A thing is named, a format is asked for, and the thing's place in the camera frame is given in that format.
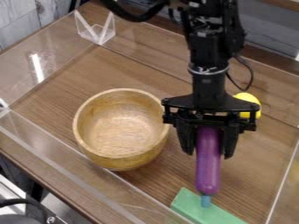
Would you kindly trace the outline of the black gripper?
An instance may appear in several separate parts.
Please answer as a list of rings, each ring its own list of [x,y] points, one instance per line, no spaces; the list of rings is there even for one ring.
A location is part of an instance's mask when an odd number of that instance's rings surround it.
[[[233,156],[239,133],[255,131],[260,117],[260,106],[243,101],[227,93],[225,74],[194,74],[192,76],[192,92],[186,95],[164,98],[162,122],[176,128],[181,150],[192,155],[194,148],[194,127],[223,127],[223,154],[228,159]],[[248,112],[249,118],[240,113]]]

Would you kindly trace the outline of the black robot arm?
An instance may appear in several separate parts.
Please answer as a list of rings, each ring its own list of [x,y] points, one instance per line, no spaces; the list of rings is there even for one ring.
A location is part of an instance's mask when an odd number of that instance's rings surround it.
[[[229,60],[239,60],[245,32],[239,19],[239,0],[178,0],[182,36],[190,57],[192,92],[161,99],[162,121],[176,128],[181,150],[192,154],[199,127],[223,131],[219,153],[231,158],[239,134],[256,129],[260,106],[225,91]]]

